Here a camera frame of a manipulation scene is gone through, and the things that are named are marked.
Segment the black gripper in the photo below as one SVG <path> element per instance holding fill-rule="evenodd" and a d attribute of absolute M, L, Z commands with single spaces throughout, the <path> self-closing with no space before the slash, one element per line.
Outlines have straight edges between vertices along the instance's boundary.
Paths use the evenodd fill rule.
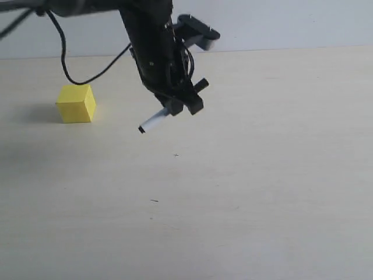
<path fill-rule="evenodd" d="M 144 86 L 172 116 L 184 105 L 191 115 L 200 112 L 203 100 L 191 82 L 188 51 L 174 32 L 173 6 L 123 5 L 119 12 Z"/>

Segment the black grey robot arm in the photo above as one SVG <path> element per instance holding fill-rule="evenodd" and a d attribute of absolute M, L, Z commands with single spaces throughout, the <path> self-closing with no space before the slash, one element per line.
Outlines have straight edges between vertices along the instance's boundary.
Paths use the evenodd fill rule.
<path fill-rule="evenodd" d="M 204 82 L 197 85 L 192 83 L 195 65 L 185 44 L 188 35 L 181 28 L 187 26 L 201 32 L 204 24 L 188 15 L 179 16 L 178 23 L 174 24 L 171 19 L 172 1 L 1 1 L 1 12 L 20 9 L 23 13 L 1 31 L 1 37 L 13 32 L 33 13 L 48 15 L 61 38 L 63 72 L 74 85 L 83 83 L 73 80 L 68 73 L 66 38 L 55 17 L 118 11 L 130 41 L 125 50 L 131 52 L 144 86 L 173 116 L 184 107 L 192 115 L 203 109 L 203 100 L 198 91 Z"/>

